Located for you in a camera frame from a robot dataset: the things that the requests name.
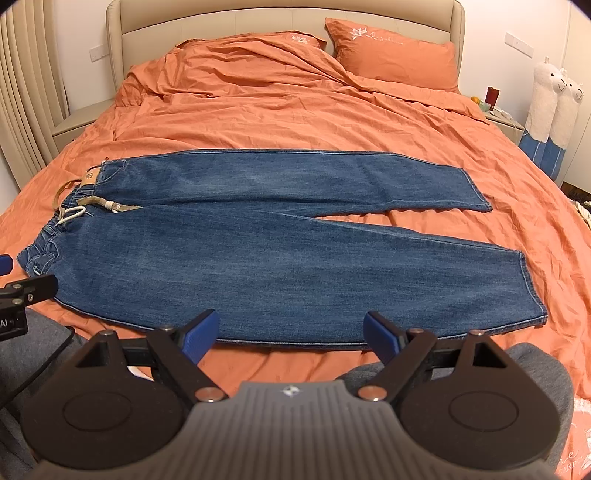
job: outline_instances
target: nightstand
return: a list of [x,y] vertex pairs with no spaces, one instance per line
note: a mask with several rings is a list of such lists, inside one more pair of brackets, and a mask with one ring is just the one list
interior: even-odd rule
[[523,125],[520,125],[512,118],[505,118],[502,113],[498,111],[496,114],[492,114],[490,112],[485,112],[486,119],[489,120],[491,123],[499,127],[501,132],[509,138],[515,145],[519,145],[521,141],[521,136],[523,135],[523,130],[525,129]]
[[111,105],[113,100],[106,100],[73,112],[51,132],[57,149],[61,152],[70,142],[81,136],[86,127],[93,124]]

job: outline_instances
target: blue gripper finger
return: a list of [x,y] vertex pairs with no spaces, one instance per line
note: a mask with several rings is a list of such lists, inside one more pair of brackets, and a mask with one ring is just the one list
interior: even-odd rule
[[363,338],[386,365],[407,344],[406,333],[379,312],[367,312],[363,319]]
[[197,365],[216,342],[220,317],[215,310],[205,310],[194,320],[179,328],[178,346]]
[[0,275],[8,275],[13,265],[10,255],[0,255]]

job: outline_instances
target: gray fabric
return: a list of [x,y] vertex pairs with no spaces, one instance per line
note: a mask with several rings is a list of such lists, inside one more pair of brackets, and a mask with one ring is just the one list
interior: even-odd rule
[[[27,309],[27,323],[26,335],[0,342],[0,401],[35,373],[70,334],[64,326],[31,309]],[[18,423],[23,406],[84,343],[85,339],[74,335],[72,343],[45,372],[0,411],[0,474],[5,480],[22,478],[36,464]]]
[[[62,325],[32,310],[27,310],[27,321],[28,334],[0,342],[0,401],[37,370],[69,334]],[[19,480],[35,466],[35,460],[18,424],[23,405],[60,365],[85,343],[85,339],[75,335],[73,342],[56,361],[8,408],[0,411],[0,473],[6,480]],[[560,434],[548,458],[548,463],[556,468],[573,415],[573,387],[570,377],[561,363],[529,343],[515,345],[509,348],[507,353],[521,365],[558,409]],[[383,367],[381,363],[362,365],[341,378],[348,390],[354,393]],[[451,370],[438,370],[434,378],[447,375]]]
[[[506,352],[536,382],[558,410],[560,432],[547,459],[548,464],[556,469],[573,418],[574,394],[569,373],[558,360],[530,343],[519,343]],[[339,378],[345,381],[347,390],[355,394],[382,368],[384,365],[380,362],[361,365]],[[452,368],[437,369],[433,372],[433,379],[449,375],[452,371]]]

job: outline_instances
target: beige headboard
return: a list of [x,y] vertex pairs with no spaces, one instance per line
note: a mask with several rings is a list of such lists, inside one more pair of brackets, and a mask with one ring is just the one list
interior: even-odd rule
[[189,38],[300,30],[328,40],[326,17],[344,18],[435,43],[454,42],[462,62],[465,13],[456,0],[114,0],[107,32],[115,87],[132,65]]

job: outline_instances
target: pillow embroidery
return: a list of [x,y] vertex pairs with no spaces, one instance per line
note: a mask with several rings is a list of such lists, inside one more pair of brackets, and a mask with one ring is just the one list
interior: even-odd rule
[[398,45],[404,45],[404,42],[401,41],[396,41],[394,40],[392,37],[388,37],[388,38],[384,38],[384,37],[377,37],[375,32],[371,32],[368,35],[368,29],[367,28],[354,28],[352,32],[349,32],[351,34],[351,40],[355,40],[356,38],[359,37],[368,37],[371,38],[373,40],[379,40],[379,41],[389,41],[391,43],[397,43]]
[[300,37],[299,35],[292,35],[291,39],[299,43],[309,43],[307,38]]

